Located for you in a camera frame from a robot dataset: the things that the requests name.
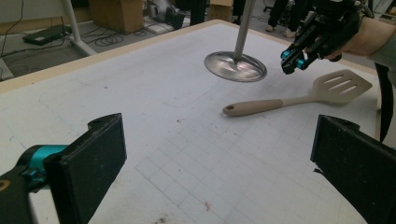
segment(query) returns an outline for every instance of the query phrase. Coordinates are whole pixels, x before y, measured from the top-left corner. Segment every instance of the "shoe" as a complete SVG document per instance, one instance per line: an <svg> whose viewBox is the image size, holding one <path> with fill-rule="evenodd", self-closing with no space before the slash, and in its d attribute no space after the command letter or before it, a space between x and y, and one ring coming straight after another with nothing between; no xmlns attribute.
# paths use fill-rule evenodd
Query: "shoe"
<svg viewBox="0 0 396 224"><path fill-rule="evenodd" d="M266 32L273 32L275 30L275 27L272 25L268 25L267 28L265 29Z"/></svg>
<svg viewBox="0 0 396 224"><path fill-rule="evenodd" d="M286 38L294 38L296 37L296 33L291 31L289 28L286 29L286 31L283 33L283 36L285 36Z"/></svg>

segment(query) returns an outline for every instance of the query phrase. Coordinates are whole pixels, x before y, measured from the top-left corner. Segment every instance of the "spatula head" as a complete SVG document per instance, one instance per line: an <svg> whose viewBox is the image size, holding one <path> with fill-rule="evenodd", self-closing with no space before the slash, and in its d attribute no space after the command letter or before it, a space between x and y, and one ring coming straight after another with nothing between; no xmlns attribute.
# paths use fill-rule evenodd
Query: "spatula head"
<svg viewBox="0 0 396 224"><path fill-rule="evenodd" d="M372 88L373 84L345 69L315 79L311 95L318 101L346 103Z"/></svg>

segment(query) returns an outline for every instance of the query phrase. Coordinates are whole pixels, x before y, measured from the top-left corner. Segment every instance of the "spatula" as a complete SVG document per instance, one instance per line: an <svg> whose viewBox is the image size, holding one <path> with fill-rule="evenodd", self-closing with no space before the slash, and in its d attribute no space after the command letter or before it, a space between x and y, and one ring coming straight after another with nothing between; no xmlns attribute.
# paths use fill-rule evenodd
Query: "spatula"
<svg viewBox="0 0 396 224"><path fill-rule="evenodd" d="M228 116L245 116L289 105L311 102L347 103L368 91L373 85L350 70L333 72L315 79L312 91L303 97L260 100L227 105L223 113Z"/></svg>

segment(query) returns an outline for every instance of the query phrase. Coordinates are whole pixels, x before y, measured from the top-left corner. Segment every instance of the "round metal base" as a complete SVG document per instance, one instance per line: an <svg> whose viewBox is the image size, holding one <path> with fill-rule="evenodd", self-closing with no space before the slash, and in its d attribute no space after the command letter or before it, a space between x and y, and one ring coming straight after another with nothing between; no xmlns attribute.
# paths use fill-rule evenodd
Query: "round metal base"
<svg viewBox="0 0 396 224"><path fill-rule="evenodd" d="M255 58L242 54L241 60L233 60L233 52L211 53L205 58L205 66L213 74L232 81L254 82L267 75L265 65Z"/></svg>

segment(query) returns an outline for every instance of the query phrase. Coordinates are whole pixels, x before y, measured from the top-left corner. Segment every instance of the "white tabletop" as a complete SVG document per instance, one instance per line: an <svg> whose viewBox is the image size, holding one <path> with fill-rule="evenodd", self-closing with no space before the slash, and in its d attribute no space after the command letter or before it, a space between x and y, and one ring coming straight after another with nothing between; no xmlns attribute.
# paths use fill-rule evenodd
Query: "white tabletop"
<svg viewBox="0 0 396 224"><path fill-rule="evenodd" d="M328 61L287 76L279 57L286 46L254 32L244 53L266 65L265 79L239 83L211 74L205 56L233 51L237 32L212 22L108 59L92 56L100 58L92 64L62 65L61 74L43 78L47 71L3 92L0 173L28 147L68 145L89 121L122 113L128 159L91 223L365 223L309 158L319 114L375 136L376 77ZM307 95L316 77L346 68L374 84L347 105L221 113L231 103ZM40 223L57 223L50 192L32 198Z"/></svg>

